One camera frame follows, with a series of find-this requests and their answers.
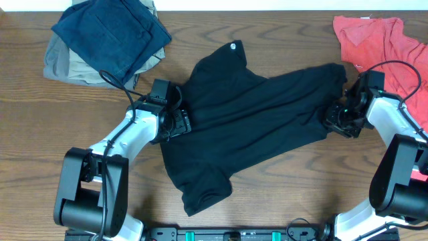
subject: t-shirt sleeve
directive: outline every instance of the t-shirt sleeve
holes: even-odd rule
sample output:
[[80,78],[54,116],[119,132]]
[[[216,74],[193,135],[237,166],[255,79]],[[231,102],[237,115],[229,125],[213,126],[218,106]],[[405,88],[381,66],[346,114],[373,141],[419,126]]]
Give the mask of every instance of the t-shirt sleeve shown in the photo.
[[[174,152],[167,151],[163,146],[163,155],[168,153]],[[232,194],[229,176],[219,167],[210,163],[175,161],[176,165],[165,162],[165,167],[175,187],[183,192],[182,200],[188,216],[195,215]]]
[[339,16],[334,17],[333,28],[340,42],[342,61],[364,66],[357,68],[359,72],[371,67],[371,62],[382,61],[382,19]]

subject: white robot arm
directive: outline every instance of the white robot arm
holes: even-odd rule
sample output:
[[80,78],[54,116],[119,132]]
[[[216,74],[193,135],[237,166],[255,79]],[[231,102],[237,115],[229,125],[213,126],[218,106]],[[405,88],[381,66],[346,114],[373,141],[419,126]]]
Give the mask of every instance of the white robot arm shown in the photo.
[[346,104],[330,108],[326,119],[345,137],[374,127],[388,147],[369,198],[334,219],[334,237],[342,241],[368,240],[393,224],[418,224],[428,218],[427,184],[411,179],[414,171],[427,174],[427,137],[401,98],[383,91],[383,79],[380,72],[361,74],[347,92]]
[[[128,168],[147,143],[168,141],[191,131],[187,112],[178,109],[180,101],[178,86],[155,80],[150,94],[132,103],[135,109],[128,108],[124,120],[107,137],[86,150],[71,148],[64,157],[55,223],[91,234],[98,234],[105,223],[103,239],[139,241],[142,222],[126,213]],[[82,188],[81,181],[102,182],[103,161],[105,188],[101,192]]]

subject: wooden table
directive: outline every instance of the wooden table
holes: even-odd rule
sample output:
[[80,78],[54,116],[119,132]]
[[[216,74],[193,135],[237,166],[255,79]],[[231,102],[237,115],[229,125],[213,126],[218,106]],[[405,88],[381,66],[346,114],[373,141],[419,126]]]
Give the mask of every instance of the wooden table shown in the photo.
[[[428,12],[160,12],[173,36],[167,58],[140,77],[148,92],[154,78],[183,83],[198,60],[242,39],[248,68],[277,76],[340,60],[332,28],[335,15],[401,17],[405,34],[428,42]],[[0,19],[0,240],[63,240],[52,214],[64,154],[105,137],[124,117],[123,92],[43,78],[43,57],[61,13],[5,13]],[[385,146],[376,131],[358,139],[334,133],[231,178],[233,194],[191,218],[171,183],[158,145],[149,145],[130,172],[128,212],[147,224],[285,226],[302,217],[323,222],[368,195]],[[428,232],[401,230],[403,240]]]

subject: black cable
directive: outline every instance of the black cable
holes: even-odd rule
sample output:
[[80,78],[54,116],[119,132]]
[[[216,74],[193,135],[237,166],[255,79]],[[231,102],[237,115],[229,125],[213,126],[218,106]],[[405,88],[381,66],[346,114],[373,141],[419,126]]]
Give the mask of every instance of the black cable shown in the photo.
[[346,109],[346,107],[342,107],[339,110],[339,113],[337,114],[337,122],[338,122],[338,124],[339,124],[340,127],[342,126],[342,121],[340,120],[340,114],[342,114],[342,112],[343,112],[344,109]]
[[180,107],[181,105],[181,101],[183,100],[183,93],[181,92],[180,87],[175,86],[175,89],[177,90],[177,92],[179,93],[180,99],[177,101],[177,103],[173,104],[169,110],[174,111],[176,109],[178,109],[178,107]]
[[[286,234],[287,234],[287,237],[290,239],[290,240],[292,240],[292,241],[297,241],[295,238],[293,238],[292,237],[292,235],[288,232],[288,230],[290,229],[290,226],[294,223],[294,222],[296,222],[296,221],[304,221],[304,222],[306,222],[307,224],[309,224],[310,225],[310,223],[306,220],[306,219],[304,219],[304,218],[296,218],[296,219],[294,219],[294,220],[292,220],[291,222],[290,222],[290,224],[288,224],[288,226],[287,226],[287,228],[286,228]],[[311,229],[313,229],[313,231],[315,231],[315,238],[313,238],[313,239],[311,239],[311,240],[308,240],[308,241],[313,241],[313,240],[316,240],[316,238],[318,237],[318,231],[315,229],[315,228],[313,228],[313,227],[310,227]]]
[[406,121],[414,128],[414,130],[416,131],[416,133],[418,133],[428,143],[428,137],[424,134],[423,129],[419,128],[412,121],[412,119],[409,117],[409,115],[404,111],[404,107],[403,107],[403,104],[405,103],[405,101],[408,100],[410,97],[412,97],[420,89],[420,87],[422,85],[422,77],[421,77],[421,74],[419,73],[419,71],[417,71],[417,69],[413,65],[411,65],[411,64],[409,64],[407,62],[401,61],[401,60],[388,60],[388,61],[385,61],[385,62],[381,62],[379,64],[375,64],[374,66],[370,67],[366,71],[368,72],[368,71],[370,71],[370,70],[372,70],[372,69],[374,69],[374,68],[376,68],[378,66],[381,66],[383,64],[390,64],[390,63],[404,64],[404,65],[410,67],[416,73],[416,75],[417,75],[417,81],[418,81],[417,87],[408,96],[406,96],[404,99],[402,99],[400,101],[400,103],[399,103],[399,112],[406,119]]
[[[104,77],[104,75],[103,75],[104,73],[107,74],[109,77],[111,77],[111,79],[113,79],[116,83],[118,83],[120,85],[120,87],[117,87],[117,85],[113,84],[106,77]],[[134,103],[134,101],[133,101],[133,99],[132,99],[132,97],[130,95],[131,91],[127,90],[125,88],[125,86],[121,83],[121,81],[119,81],[111,73],[109,73],[109,72],[107,72],[105,70],[100,70],[99,74],[100,74],[101,78],[105,82],[107,82],[107,83],[109,83],[109,84],[111,84],[111,85],[113,85],[113,86],[115,86],[115,87],[117,87],[117,88],[125,91],[127,97],[129,98],[129,102],[131,103],[131,108],[132,108],[132,117],[129,120],[128,124],[126,124],[120,131],[118,131],[113,136],[113,138],[111,138],[109,141],[107,141],[107,146],[106,146],[106,148],[104,150],[104,154],[103,154],[102,159],[101,159],[101,162],[102,162],[102,168],[101,168],[101,179],[102,179],[102,221],[101,221],[101,230],[100,230],[100,233],[98,235],[98,240],[102,240],[103,237],[104,237],[104,232],[106,231],[106,219],[107,219],[107,173],[106,173],[106,171],[107,171],[107,163],[106,163],[106,157],[108,155],[108,151],[113,147],[113,144],[114,144],[115,140],[135,121],[136,110],[135,110],[135,103]]]
[[[111,73],[109,73],[109,72],[107,72],[107,71],[105,71],[105,70],[100,70],[100,72],[99,73],[101,73],[101,71],[103,71],[104,73],[108,73],[108,75],[109,76],[113,76]],[[101,76],[101,78],[105,81],[105,82],[107,82],[108,84],[110,84],[110,85],[112,85],[112,86],[114,86],[114,87],[116,87],[116,88],[118,88],[119,90],[123,90],[123,91],[125,91],[126,90],[126,88],[125,88],[125,85],[123,85],[117,78],[115,78],[115,81],[118,81],[120,84],[121,84],[121,86],[119,86],[119,85],[117,85],[117,84],[115,84],[115,83],[113,83],[113,82],[111,82],[111,81],[109,81],[107,78],[105,78],[105,77],[103,77],[103,76]],[[138,93],[138,92],[135,92],[135,91],[132,91],[132,90],[127,90],[129,93],[132,93],[132,94],[136,94],[136,95],[138,95],[138,96],[141,96],[141,97],[144,97],[144,98],[146,98],[146,96],[145,95],[143,95],[143,94],[140,94],[140,93]]]
[[389,223],[385,223],[382,226],[380,226],[379,228],[376,228],[364,235],[359,236],[355,241],[360,241],[363,238],[367,238],[369,236],[372,236],[373,234],[376,234],[377,232],[380,232],[384,229],[389,229],[391,226],[397,227],[397,228],[404,228],[407,230],[414,230],[414,231],[420,231],[420,230],[426,230],[428,229],[428,224],[424,225],[424,226],[407,226],[407,225],[402,225],[402,224],[396,224],[394,222],[389,222]]

